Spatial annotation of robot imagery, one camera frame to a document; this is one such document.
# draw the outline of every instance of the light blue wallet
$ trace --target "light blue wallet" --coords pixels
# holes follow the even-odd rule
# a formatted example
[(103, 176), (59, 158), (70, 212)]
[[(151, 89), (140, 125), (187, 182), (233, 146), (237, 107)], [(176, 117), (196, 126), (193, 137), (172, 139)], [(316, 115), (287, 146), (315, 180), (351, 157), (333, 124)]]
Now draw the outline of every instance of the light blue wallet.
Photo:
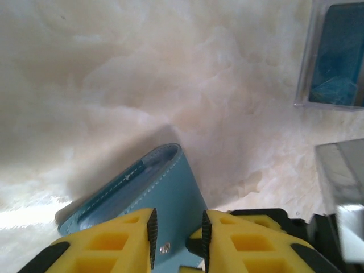
[(68, 235), (143, 208), (158, 212), (158, 240), (153, 273), (177, 273), (197, 267), (201, 258), (185, 248), (201, 226), (206, 204), (178, 144), (151, 151), (86, 200), (59, 225)]

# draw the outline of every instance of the white stitching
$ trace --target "white stitching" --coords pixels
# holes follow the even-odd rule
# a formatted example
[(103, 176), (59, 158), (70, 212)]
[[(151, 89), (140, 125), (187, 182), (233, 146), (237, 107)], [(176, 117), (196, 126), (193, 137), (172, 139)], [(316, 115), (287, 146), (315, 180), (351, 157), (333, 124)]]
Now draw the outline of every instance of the white stitching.
[[(143, 157), (141, 159), (141, 161), (143, 161), (143, 159), (145, 158), (152, 158), (157, 154), (162, 153), (162, 151), (168, 150), (171, 147), (173, 147), (174, 145), (166, 145), (165, 147), (161, 148), (161, 149), (157, 149), (155, 152), (152, 152), (150, 154), (148, 154), (147, 156)], [(143, 196), (141, 196), (130, 208), (128, 208), (126, 211), (124, 211), (124, 214), (127, 214), (130, 212), (130, 210), (132, 210), (133, 207), (135, 207), (148, 193), (151, 192), (152, 189), (154, 189), (155, 186), (157, 186), (159, 184), (159, 182), (166, 176), (167, 173), (170, 172), (171, 169), (173, 169), (173, 167), (178, 163), (178, 161), (181, 159), (183, 155), (183, 152), (181, 153), (181, 155), (176, 159), (176, 161), (174, 162), (174, 164), (162, 175), (162, 177), (159, 178), (159, 180), (152, 185), (152, 187), (150, 189), (148, 189), (148, 191), (146, 193), (143, 194)], [(133, 170), (130, 174), (132, 175), (134, 172), (136, 172), (138, 169), (140, 169), (143, 165), (139, 166), (137, 169)], [(121, 183), (123, 183), (125, 180), (129, 179), (129, 176), (125, 176), (124, 179), (122, 181), (120, 181), (118, 184), (116, 184), (115, 186), (113, 186), (111, 189), (109, 189), (104, 195), (102, 195), (99, 199), (96, 200), (96, 202), (92, 203), (91, 206), (87, 207), (86, 209), (84, 209), (81, 214), (78, 216), (78, 218), (82, 217), (82, 215), (84, 215), (89, 209), (91, 209), (92, 207), (95, 206), (95, 204), (97, 204), (99, 201), (101, 201), (106, 195), (108, 195), (112, 190), (114, 190), (117, 186), (119, 186)], [(73, 224), (75, 221), (71, 221), (67, 228), (66, 228), (66, 233), (69, 234), (69, 227), (71, 226), (71, 224)]]
[[(122, 184), (124, 181), (128, 181), (129, 177), (136, 172), (138, 169), (142, 168), (143, 165), (139, 166), (138, 168), (136, 168), (135, 170), (133, 170), (132, 172), (130, 172), (128, 175), (126, 175), (124, 177), (123, 180), (119, 181), (119, 183), (117, 183), (115, 186), (113, 186), (111, 189), (109, 189), (107, 192), (105, 192), (101, 197), (99, 197), (94, 203), (92, 203), (91, 206), (87, 207), (86, 209), (84, 209), (81, 214), (78, 216), (79, 218), (82, 217), (82, 215), (84, 215), (87, 211), (89, 211), (90, 208), (92, 208), (93, 206), (95, 206), (99, 201), (101, 201), (102, 199), (105, 198), (105, 196), (107, 196), (112, 190), (114, 190), (117, 186), (119, 186), (120, 184)], [(74, 221), (72, 221), (71, 223), (69, 223), (69, 225), (66, 228), (66, 232), (67, 234), (69, 234), (69, 227), (71, 226), (71, 224), (73, 224)]]
[(135, 207), (144, 197), (146, 197), (147, 196), (147, 194), (148, 193), (150, 193), (151, 191), (152, 191), (152, 189), (154, 189), (155, 188), (155, 186), (157, 186), (158, 184), (159, 184), (159, 182), (161, 182), (161, 180), (163, 179), (163, 178), (165, 178), (165, 176), (167, 175), (167, 173), (169, 173), (172, 169), (173, 169), (173, 167), (178, 163), (178, 161), (181, 159), (181, 157), (182, 157), (182, 155), (183, 154), (181, 154), (177, 159), (176, 159), (176, 161), (174, 162), (174, 164), (172, 165), (172, 166), (170, 166), (170, 168), (158, 179), (158, 181), (156, 182), (156, 183), (154, 183), (153, 185), (152, 185), (152, 187), (151, 188), (149, 188), (148, 189), (148, 191), (147, 192), (145, 192), (144, 194), (143, 194), (143, 196), (141, 196), (131, 207), (129, 207), (128, 209), (126, 209), (125, 211), (124, 211), (124, 213), (123, 213), (123, 215), (125, 215), (125, 214), (128, 214), (132, 209), (133, 209), (133, 207)]

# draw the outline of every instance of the clear plastic box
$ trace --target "clear plastic box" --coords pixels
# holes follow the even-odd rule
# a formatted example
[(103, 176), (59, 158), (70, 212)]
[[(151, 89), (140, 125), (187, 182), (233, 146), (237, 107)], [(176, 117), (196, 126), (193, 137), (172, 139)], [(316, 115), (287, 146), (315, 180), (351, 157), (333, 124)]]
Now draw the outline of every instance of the clear plastic box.
[(364, 110), (364, 1), (313, 0), (295, 106)]
[(338, 230), (341, 255), (350, 264), (364, 264), (363, 150), (364, 139), (315, 147), (326, 213), (336, 215), (332, 224)]

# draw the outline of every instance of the black rubber pad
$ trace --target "black rubber pad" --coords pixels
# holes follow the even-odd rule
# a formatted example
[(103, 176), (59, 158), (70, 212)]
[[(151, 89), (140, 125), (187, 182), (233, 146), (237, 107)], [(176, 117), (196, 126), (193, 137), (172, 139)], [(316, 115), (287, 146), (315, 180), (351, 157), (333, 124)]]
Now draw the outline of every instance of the black rubber pad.
[(33, 260), (27, 263), (19, 273), (46, 273), (47, 270), (69, 248), (69, 242), (60, 242), (43, 249)]
[(187, 239), (186, 241), (187, 250), (201, 258), (204, 257), (204, 251), (202, 249), (202, 239)]
[(204, 253), (206, 273), (210, 265), (210, 243), (212, 236), (212, 224), (206, 211), (202, 215), (202, 252)]
[(147, 223), (148, 230), (148, 241), (150, 244), (150, 264), (152, 269), (154, 268), (155, 251), (157, 247), (157, 236), (158, 236), (158, 220), (157, 210), (154, 209)]
[(315, 273), (341, 273), (315, 249), (310, 249), (299, 243), (294, 243), (291, 247)]

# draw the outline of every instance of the marble table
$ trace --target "marble table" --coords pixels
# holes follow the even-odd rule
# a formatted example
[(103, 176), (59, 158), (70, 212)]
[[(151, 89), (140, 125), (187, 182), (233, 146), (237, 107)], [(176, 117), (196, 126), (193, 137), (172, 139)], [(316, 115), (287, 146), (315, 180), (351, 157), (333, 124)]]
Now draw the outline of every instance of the marble table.
[(0, 268), (59, 237), (55, 213), (168, 142), (210, 208), (323, 213), (313, 146), (364, 113), (293, 106), (308, 0), (0, 3)]

